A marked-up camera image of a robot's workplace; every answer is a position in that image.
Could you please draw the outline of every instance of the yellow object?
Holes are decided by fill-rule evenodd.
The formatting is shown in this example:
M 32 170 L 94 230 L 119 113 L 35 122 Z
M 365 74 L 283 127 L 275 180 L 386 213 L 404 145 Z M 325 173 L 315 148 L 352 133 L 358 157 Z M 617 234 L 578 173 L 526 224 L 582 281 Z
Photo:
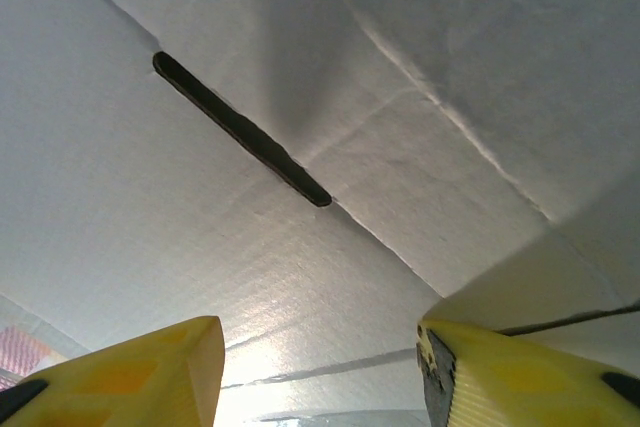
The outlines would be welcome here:
M 42 370 L 49 385 L 2 427 L 210 427 L 224 366 L 217 317 L 199 317 Z
M 432 427 L 640 426 L 640 379 L 476 327 L 423 319 Z

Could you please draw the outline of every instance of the black edge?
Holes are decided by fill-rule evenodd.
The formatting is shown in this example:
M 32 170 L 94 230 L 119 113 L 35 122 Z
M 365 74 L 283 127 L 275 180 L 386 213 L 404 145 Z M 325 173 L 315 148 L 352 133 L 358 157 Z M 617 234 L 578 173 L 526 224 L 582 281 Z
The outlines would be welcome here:
M 331 204 L 331 195 L 287 151 L 249 119 L 233 110 L 166 52 L 153 56 L 156 72 L 242 147 L 274 171 L 316 207 Z
M 508 329 L 499 330 L 498 334 L 508 337 L 516 337 L 518 335 L 534 334 L 545 330 L 558 329 L 568 325 L 580 324 L 582 322 L 590 322 L 592 320 L 604 319 L 607 317 L 615 317 L 617 315 L 635 314 L 640 312 L 640 302 L 621 307 L 613 310 L 596 310 L 592 312 L 582 312 L 580 314 L 571 315 L 563 319 L 552 320 L 549 322 L 541 322 L 539 324 L 529 324 L 520 327 L 510 327 Z
M 455 389 L 456 358 L 431 330 L 427 337 L 434 358 L 425 359 L 418 344 L 418 359 L 424 380 L 424 400 L 432 427 L 446 427 Z
M 34 379 L 0 392 L 0 424 L 31 402 L 47 388 L 46 380 Z
M 602 381 L 640 409 L 640 379 L 619 372 L 605 372 Z

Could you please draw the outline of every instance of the white surface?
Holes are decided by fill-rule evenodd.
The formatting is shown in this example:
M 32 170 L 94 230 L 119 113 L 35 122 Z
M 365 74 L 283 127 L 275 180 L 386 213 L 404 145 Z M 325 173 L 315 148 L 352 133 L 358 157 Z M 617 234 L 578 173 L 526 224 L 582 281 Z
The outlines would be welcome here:
M 496 328 L 640 297 L 637 1 L 0 0 L 0 294 L 90 350 L 220 315 L 229 425 L 421 410 L 385 354 L 441 296 Z
M 335 427 L 387 427 L 389 425 L 424 427 L 425 425 L 429 425 L 428 422 L 426 411 L 394 410 L 347 412 L 248 425 L 252 427 L 319 427 L 327 425 Z
M 640 374 L 640 314 L 627 314 L 574 324 L 524 336 L 527 340 L 594 359 Z

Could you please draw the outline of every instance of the yellow corner piece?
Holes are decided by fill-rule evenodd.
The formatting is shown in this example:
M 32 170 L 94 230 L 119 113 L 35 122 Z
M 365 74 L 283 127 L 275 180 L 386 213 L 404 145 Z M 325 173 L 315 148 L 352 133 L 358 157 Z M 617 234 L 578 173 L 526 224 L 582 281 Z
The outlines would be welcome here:
M 49 385 L 2 427 L 210 427 L 224 340 L 198 317 L 42 370 Z
M 620 369 L 453 322 L 418 337 L 433 427 L 640 425 L 640 379 Z

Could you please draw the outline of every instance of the black slot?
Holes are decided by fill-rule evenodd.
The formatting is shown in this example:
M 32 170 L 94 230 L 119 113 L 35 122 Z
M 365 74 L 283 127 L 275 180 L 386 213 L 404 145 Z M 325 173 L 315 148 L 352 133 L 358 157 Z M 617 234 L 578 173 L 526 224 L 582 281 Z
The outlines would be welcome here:
M 156 72 L 222 127 L 242 147 L 274 171 L 316 207 L 332 198 L 291 156 L 256 124 L 233 110 L 166 52 L 153 56 Z

